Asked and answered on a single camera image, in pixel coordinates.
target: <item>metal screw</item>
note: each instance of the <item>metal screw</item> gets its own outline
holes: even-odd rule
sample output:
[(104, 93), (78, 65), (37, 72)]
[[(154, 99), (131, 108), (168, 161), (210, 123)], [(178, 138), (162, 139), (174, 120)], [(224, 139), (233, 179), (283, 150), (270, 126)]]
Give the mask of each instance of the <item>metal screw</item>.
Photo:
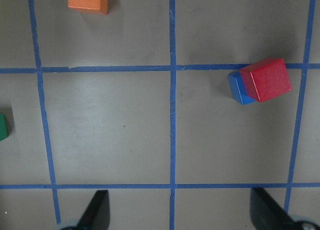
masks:
[(316, 230), (316, 227), (308, 222), (302, 223), (302, 228), (303, 228), (303, 230)]

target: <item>black object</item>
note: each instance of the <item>black object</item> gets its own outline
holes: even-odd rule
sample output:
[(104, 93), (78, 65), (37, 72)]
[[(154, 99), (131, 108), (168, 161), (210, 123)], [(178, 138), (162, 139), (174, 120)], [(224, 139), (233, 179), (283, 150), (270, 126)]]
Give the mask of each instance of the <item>black object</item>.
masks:
[(293, 221), (262, 187), (251, 189), (250, 218), (256, 230), (320, 230), (308, 221)]
[(107, 230), (110, 224), (110, 202), (108, 190), (95, 192), (76, 226), (68, 226), (62, 230)]

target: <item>grid square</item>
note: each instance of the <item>grid square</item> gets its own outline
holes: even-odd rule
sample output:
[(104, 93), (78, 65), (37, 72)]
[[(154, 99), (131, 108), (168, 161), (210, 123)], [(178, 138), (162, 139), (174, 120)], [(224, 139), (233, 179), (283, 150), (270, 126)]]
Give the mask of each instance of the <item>grid square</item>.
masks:
[(49, 189), (2, 189), (0, 206), (1, 230), (51, 230), (56, 225)]
[(44, 74), (60, 184), (170, 182), (168, 72)]
[(232, 98), (229, 72), (177, 73), (177, 183), (286, 183), (301, 71), (288, 71), (291, 92), (248, 105)]
[(310, 49), (310, 63), (320, 63), (320, 0), (315, 0), (312, 40)]
[(44, 67), (170, 64), (169, 0), (109, 0), (108, 15), (34, 1)]
[[(58, 191), (62, 222), (78, 221), (97, 189)], [(169, 189), (111, 189), (109, 230), (167, 230)]]
[(294, 182), (320, 182), (319, 109), (320, 71), (309, 70), (306, 80)]
[(0, 184), (49, 184), (37, 75), (1, 74), (0, 92), (8, 131), (0, 141)]
[(28, 0), (0, 0), (0, 68), (34, 68)]
[(291, 190), (291, 200), (289, 214), (296, 220), (308, 220), (320, 225), (320, 188), (293, 188)]
[[(284, 188), (267, 189), (282, 206)], [(255, 229), (250, 221), (250, 189), (177, 189), (175, 229)]]
[(176, 0), (178, 64), (303, 60), (309, 0)]

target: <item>cube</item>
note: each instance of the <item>cube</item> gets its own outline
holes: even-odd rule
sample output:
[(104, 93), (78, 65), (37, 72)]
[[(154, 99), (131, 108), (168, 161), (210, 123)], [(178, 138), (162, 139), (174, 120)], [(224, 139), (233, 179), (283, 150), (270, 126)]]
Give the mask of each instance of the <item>cube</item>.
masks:
[(234, 100), (238, 101), (242, 105), (255, 102), (254, 99), (247, 96), (245, 85), (239, 71), (230, 73), (228, 75), (228, 81)]
[(0, 141), (8, 137), (5, 115), (0, 113)]
[(68, 7), (81, 13), (108, 14), (108, 0), (68, 0)]
[(264, 102), (291, 91), (291, 84), (282, 58), (267, 58), (240, 69), (247, 95)]

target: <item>blue grid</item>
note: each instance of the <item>blue grid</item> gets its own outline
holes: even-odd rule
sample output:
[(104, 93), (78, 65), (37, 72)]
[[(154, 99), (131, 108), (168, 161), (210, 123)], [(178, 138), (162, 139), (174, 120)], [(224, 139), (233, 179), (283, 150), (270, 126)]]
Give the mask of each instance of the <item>blue grid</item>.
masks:
[[(248, 189), (252, 187), (285, 188), (284, 209), (289, 210), (292, 188), (319, 188), (320, 182), (294, 183), (294, 169), (298, 149), (300, 124), (306, 90), (307, 73), (309, 69), (320, 69), (320, 63), (309, 63), (312, 30), (316, 0), (309, 0), (308, 20), (305, 37), (304, 56), (302, 63), (287, 63), (288, 69), (301, 69), (301, 82), (296, 111), (292, 150), (285, 183), (228, 183), (228, 184), (176, 184), (176, 83), (177, 71), (184, 70), (238, 70), (247, 64), (194, 64), (177, 65), (176, 61), (176, 0), (169, 0), (169, 33), (170, 33), (170, 65), (141, 65), (141, 66), (79, 66), (69, 67), (42, 67), (37, 21), (34, 0), (28, 0), (33, 49), (36, 68), (0, 68), (0, 74), (37, 74), (37, 86), (40, 101), (42, 125), (45, 139), (46, 154), (50, 175), (50, 184), (11, 184), (0, 185), (0, 189), (51, 189), (55, 210), (56, 222), (60, 223), (60, 208), (58, 189), (170, 189), (169, 229), (175, 228), (175, 193), (176, 189)], [(48, 119), (45, 107), (45, 93), (43, 86), (43, 73), (71, 73), (71, 72), (144, 72), (144, 71), (170, 71), (170, 184), (56, 184), (54, 161), (52, 156)]]

